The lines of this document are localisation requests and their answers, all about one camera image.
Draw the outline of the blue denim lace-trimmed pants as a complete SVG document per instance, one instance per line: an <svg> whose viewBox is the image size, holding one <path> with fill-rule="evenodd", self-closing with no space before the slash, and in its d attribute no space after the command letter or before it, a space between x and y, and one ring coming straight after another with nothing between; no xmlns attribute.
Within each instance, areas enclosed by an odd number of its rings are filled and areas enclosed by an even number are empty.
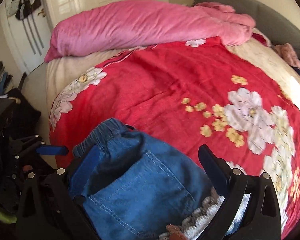
<svg viewBox="0 0 300 240"><path fill-rule="evenodd" d="M224 201L189 157L117 119L97 125L74 157L94 145L98 164L78 199L101 239L168 239L169 224L195 239Z"/></svg>

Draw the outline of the red floral bedspread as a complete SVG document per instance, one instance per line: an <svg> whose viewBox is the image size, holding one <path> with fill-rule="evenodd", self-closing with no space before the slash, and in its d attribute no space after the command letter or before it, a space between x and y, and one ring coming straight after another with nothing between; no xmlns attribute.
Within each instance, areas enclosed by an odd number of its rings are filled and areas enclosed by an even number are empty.
<svg viewBox="0 0 300 240"><path fill-rule="evenodd" d="M96 65L98 85L77 94L50 141L74 148L99 123L117 118L197 161L206 144L251 175L270 174L282 235L300 221L300 110L260 68L219 38L121 49Z"/></svg>

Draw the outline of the pink rolled duvet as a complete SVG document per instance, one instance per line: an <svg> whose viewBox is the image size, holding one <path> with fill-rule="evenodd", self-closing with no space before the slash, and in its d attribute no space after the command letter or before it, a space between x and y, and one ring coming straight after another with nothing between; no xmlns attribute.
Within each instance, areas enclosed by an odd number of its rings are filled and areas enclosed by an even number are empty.
<svg viewBox="0 0 300 240"><path fill-rule="evenodd" d="M124 0L59 22L44 61L216 36L225 46L240 45L251 38L254 27L256 22L250 15L221 3L188 7L156 0Z"/></svg>

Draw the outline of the white door with bags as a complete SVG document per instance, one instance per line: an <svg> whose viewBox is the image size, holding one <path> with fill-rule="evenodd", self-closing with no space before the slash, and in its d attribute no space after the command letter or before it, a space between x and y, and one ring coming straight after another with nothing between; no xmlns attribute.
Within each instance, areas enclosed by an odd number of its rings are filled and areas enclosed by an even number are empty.
<svg viewBox="0 0 300 240"><path fill-rule="evenodd" d="M44 63L51 31L44 4L27 18L18 20L12 13L18 3L19 0L3 0L0 6L1 25L18 68L22 73L30 74Z"/></svg>

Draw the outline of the pink fluffy garment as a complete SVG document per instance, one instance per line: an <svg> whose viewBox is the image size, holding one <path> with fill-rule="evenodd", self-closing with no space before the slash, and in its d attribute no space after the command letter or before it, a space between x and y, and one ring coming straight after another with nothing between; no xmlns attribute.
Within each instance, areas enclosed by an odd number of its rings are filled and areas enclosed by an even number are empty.
<svg viewBox="0 0 300 240"><path fill-rule="evenodd" d="M300 60L291 44L275 45L273 49L288 65L300 69Z"/></svg>

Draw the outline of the grey upholstered headboard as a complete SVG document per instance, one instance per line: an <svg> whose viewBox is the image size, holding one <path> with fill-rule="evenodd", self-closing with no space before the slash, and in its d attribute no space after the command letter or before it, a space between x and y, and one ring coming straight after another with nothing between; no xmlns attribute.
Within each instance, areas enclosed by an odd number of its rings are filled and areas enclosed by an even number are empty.
<svg viewBox="0 0 300 240"><path fill-rule="evenodd" d="M300 29L271 7L257 0L193 0L193 5L202 2L218 2L232 6L237 13L248 14L256 27L273 45L290 43L300 59Z"/></svg>

